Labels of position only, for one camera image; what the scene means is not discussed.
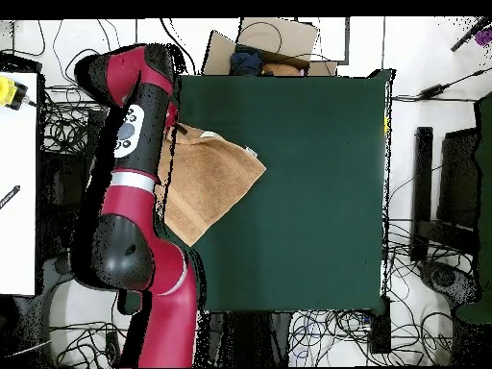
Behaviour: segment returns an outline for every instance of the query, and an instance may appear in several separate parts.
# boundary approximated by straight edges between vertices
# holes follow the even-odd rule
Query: black border
[[[42,294],[43,291],[43,273],[42,273],[42,258],[41,258],[41,229],[40,216],[41,208],[39,197],[41,194],[41,160],[40,152],[44,143],[44,128],[46,125],[45,113],[45,78],[41,74],[42,64],[37,61],[27,60],[25,58],[13,56],[6,53],[0,53],[0,71],[11,73],[34,73],[37,74],[37,122],[36,122],[36,210],[35,210],[35,295],[25,296],[22,294],[9,294],[16,297],[36,297]]]

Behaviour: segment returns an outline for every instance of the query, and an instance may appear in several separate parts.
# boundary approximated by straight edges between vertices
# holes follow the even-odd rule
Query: power adapter
[[[430,98],[433,98],[434,96],[440,95],[448,87],[450,87],[450,86],[437,84],[437,85],[428,87],[427,89],[424,89],[422,92],[420,92],[418,94],[418,97],[420,100],[430,99]]]

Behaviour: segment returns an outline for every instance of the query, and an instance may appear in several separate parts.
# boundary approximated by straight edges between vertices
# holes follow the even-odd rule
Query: pen
[[[2,201],[0,201],[0,209],[3,208],[11,199],[12,197],[19,192],[20,190],[20,185],[16,185],[12,190],[2,198]]]

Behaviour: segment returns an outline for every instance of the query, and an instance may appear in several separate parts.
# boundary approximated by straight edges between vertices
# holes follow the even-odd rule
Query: white floor
[[[343,46],[343,31],[330,30],[330,22],[321,18],[323,47],[325,55],[334,60],[339,59]],[[104,20],[102,24],[111,41],[111,49],[117,47],[116,36],[112,27]],[[118,31],[120,45],[135,42],[134,20],[111,20]],[[197,70],[200,70],[209,41],[210,30],[217,30],[226,37],[235,39],[238,19],[175,19],[174,27],[179,34],[181,43],[195,60]],[[38,58],[43,63],[46,84],[65,85],[60,67],[55,58],[52,43],[60,27],[60,21],[41,21],[46,40],[46,51]],[[36,21],[21,21],[16,31],[16,48],[38,52],[41,49],[41,39]],[[451,52],[452,45],[463,35],[464,24],[456,24],[456,17],[387,17],[385,19],[384,68],[397,70],[393,86],[393,95],[415,95],[420,90],[435,84],[445,84],[468,75],[482,67],[492,65],[488,47],[481,48],[474,41],[463,45],[455,53]],[[351,17],[350,64],[340,66],[340,76],[367,76],[375,69],[381,68],[383,17]],[[138,20],[138,42],[170,42],[163,31],[158,19]],[[61,65],[65,67],[81,50],[93,48],[99,52],[108,50],[105,37],[96,20],[66,20],[62,23],[55,44]],[[68,69],[70,75],[73,66]],[[492,90],[492,72],[478,78],[471,78],[448,89],[443,97],[478,99]],[[392,155],[390,190],[412,177],[414,133],[417,127],[433,127],[433,166],[440,162],[440,145],[447,132],[475,126],[473,104],[462,102],[424,102],[402,103],[394,102],[392,107]],[[437,197],[439,172],[433,174],[433,196]],[[407,219],[410,217],[411,184],[399,190],[390,206],[390,218]],[[436,199],[432,213],[435,214]],[[409,223],[399,222],[408,229]],[[435,310],[448,312],[444,299],[426,289],[413,275],[405,277],[405,282],[396,278],[393,280],[393,290],[410,306],[419,325],[423,316]],[[50,325],[66,326],[70,324],[91,321],[111,321],[111,304],[114,293],[89,290],[75,282],[62,285],[55,295],[52,305]],[[409,313],[401,302],[391,306],[393,327],[409,323]],[[118,326],[128,326],[129,318],[115,313]],[[451,327],[445,317],[432,317],[426,328],[434,334],[450,335]],[[411,334],[415,330],[407,329]],[[53,351],[59,353],[67,343],[76,338],[80,332],[54,332]],[[395,334],[404,335],[403,331]],[[411,342],[406,339],[394,338],[393,345]],[[365,365],[366,360],[356,344],[341,339],[324,337],[318,347],[325,350],[330,348],[330,360],[324,358],[320,365],[354,366]],[[405,363],[415,363],[414,354],[400,353]],[[67,362],[80,361],[80,356],[70,354]],[[446,363],[446,358],[439,359]],[[308,343],[299,344],[291,356],[292,366],[310,366]],[[431,364],[426,358],[421,364]]]

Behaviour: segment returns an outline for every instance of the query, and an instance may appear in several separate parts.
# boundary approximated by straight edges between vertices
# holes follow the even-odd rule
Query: yellow object
[[[387,135],[389,132],[389,118],[384,118],[384,134]]]
[[[0,76],[0,106],[12,103],[17,87],[12,79]]]

